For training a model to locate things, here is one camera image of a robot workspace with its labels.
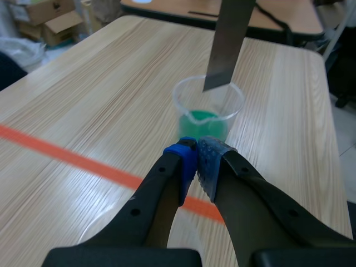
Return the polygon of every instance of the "plastic cup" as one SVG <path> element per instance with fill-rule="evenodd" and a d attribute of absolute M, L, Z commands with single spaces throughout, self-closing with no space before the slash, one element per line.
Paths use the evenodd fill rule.
<path fill-rule="evenodd" d="M 178 136 L 210 135 L 225 141 L 245 97 L 234 83 L 203 92 L 205 75 L 192 76 L 176 84 L 173 102 L 178 116 Z"/>

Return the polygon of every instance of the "wooden table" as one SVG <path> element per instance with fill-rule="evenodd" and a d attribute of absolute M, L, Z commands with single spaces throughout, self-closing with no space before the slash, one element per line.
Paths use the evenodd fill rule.
<path fill-rule="evenodd" d="M 323 27 L 311 0 L 258 0 L 258 3 L 277 19 L 287 23 L 296 39 L 312 41 L 323 35 Z M 121 0 L 123 9 L 128 13 L 208 29 L 215 29 L 220 4 L 221 0 L 151 0 L 149 3 Z M 249 37 L 281 38 L 282 30 L 254 9 L 249 23 Z"/>
<path fill-rule="evenodd" d="M 1 266 L 40 266 L 50 248 L 78 243 L 95 218 L 120 209 L 132 183 L 113 168 L 144 177 L 176 141 L 172 88 L 206 71 L 212 38 L 122 17 L 0 92 Z M 246 103 L 227 143 L 351 236 L 322 58 L 247 38 L 233 81 Z M 189 195 L 208 202 L 196 180 Z M 184 210 L 175 233 L 179 244 L 196 235 L 204 266 L 236 266 L 223 224 Z"/>

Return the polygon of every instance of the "floor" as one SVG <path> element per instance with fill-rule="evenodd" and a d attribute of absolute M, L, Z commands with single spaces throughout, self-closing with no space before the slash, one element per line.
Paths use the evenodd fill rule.
<path fill-rule="evenodd" d="M 72 46 L 73 44 L 69 44 L 56 50 L 48 50 L 42 64 L 53 60 Z M 349 201 L 356 203 L 356 103 L 337 108 L 334 105 L 336 97 L 330 95 L 330 99 L 346 195 Z"/>

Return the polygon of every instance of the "black object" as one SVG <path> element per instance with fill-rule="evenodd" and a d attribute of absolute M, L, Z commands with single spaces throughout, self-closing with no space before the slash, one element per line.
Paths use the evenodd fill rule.
<path fill-rule="evenodd" d="M 194 149 L 196 142 L 184 145 Z M 163 154 L 100 233 L 77 246 L 51 250 L 43 267 L 201 266 L 196 251 L 165 249 L 179 205 L 181 163 L 180 156 Z M 356 242 L 265 181 L 237 151 L 222 155 L 214 203 L 240 267 L 355 266 Z"/>
<path fill-rule="evenodd" d="M 198 27 L 203 29 L 215 30 L 216 21 L 209 20 L 208 18 L 218 17 L 215 14 L 207 14 L 207 13 L 194 12 L 194 11 L 188 12 L 188 13 L 199 14 L 207 17 L 207 19 L 194 18 L 194 17 L 186 17 L 186 16 L 176 15 L 176 14 L 172 15 L 172 14 L 154 11 L 154 10 L 148 10 L 144 8 L 130 7 L 124 4 L 121 4 L 121 6 L 125 12 L 130 14 L 136 14 L 141 17 L 159 19 L 161 21 L 168 21 L 168 22 L 173 22 L 173 23 L 178 23 L 178 24 L 183 24 L 183 25 L 188 25 L 188 26 L 193 26 L 193 27 Z M 279 31 L 275 29 L 265 29 L 265 28 L 249 26 L 246 32 L 246 37 L 265 40 L 269 42 L 282 43 L 286 45 L 288 44 L 288 45 L 299 46 L 301 43 L 305 41 L 316 41 L 324 36 L 323 32 L 320 34 L 307 34 L 307 33 L 290 34 L 291 33 L 290 27 L 288 26 L 287 23 L 275 18 L 271 13 L 261 8 L 260 6 L 257 6 L 257 8 L 259 9 L 260 12 L 263 12 L 264 15 L 268 16 L 270 19 L 276 22 L 280 27 L 282 27 L 283 30 Z"/>
<path fill-rule="evenodd" d="M 27 72 L 6 54 L 0 52 L 0 91 L 26 76 Z"/>
<path fill-rule="evenodd" d="M 328 71 L 328 83 L 330 92 L 338 98 L 336 107 L 342 108 L 356 100 L 356 28 L 345 28 L 338 45 L 340 49 L 328 59 L 332 60 L 336 54 L 337 59 Z"/>

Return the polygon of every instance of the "orange tape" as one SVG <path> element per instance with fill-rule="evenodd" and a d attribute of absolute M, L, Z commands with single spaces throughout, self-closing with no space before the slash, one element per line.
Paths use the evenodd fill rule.
<path fill-rule="evenodd" d="M 141 178 L 128 172 L 115 169 L 112 166 L 89 159 L 70 150 L 63 149 L 57 145 L 9 128 L 5 125 L 0 125 L 0 137 L 133 190 L 136 190 L 142 182 Z M 187 196 L 183 208 L 211 220 L 215 220 L 219 223 L 224 223 L 220 213 L 213 204 L 195 197 Z"/>

